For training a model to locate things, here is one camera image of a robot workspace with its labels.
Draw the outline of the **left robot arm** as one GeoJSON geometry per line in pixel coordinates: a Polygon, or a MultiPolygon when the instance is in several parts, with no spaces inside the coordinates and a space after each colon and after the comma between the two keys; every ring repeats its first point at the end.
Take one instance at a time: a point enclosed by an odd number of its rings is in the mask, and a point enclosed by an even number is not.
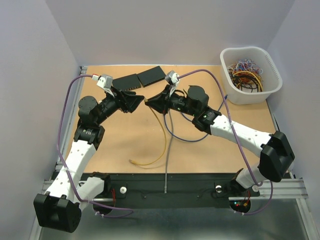
{"type": "Polygon", "coordinates": [[[78,102],[79,121],[63,167],[44,194],[33,201],[38,224],[73,233],[81,220],[83,210],[99,195],[111,193],[111,180],[107,173],[91,174],[82,186],[79,181],[84,170],[102,142],[105,129],[102,123],[116,111],[132,113],[144,100],[133,91],[113,89],[101,101],[85,96],[78,102]]]}

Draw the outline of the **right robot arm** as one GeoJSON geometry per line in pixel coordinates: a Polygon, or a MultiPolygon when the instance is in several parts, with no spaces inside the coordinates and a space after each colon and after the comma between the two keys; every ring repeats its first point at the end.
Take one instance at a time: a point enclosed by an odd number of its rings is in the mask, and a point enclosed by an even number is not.
{"type": "Polygon", "coordinates": [[[209,96],[204,89],[191,85],[185,95],[165,89],[146,100],[145,104],[160,114],[174,110],[193,117],[192,124],[201,132],[227,139],[259,157],[259,163],[240,169],[225,185],[228,192],[242,195],[253,185],[265,180],[279,183],[295,159],[287,136],[281,132],[268,133],[249,128],[208,105],[209,96]]]}

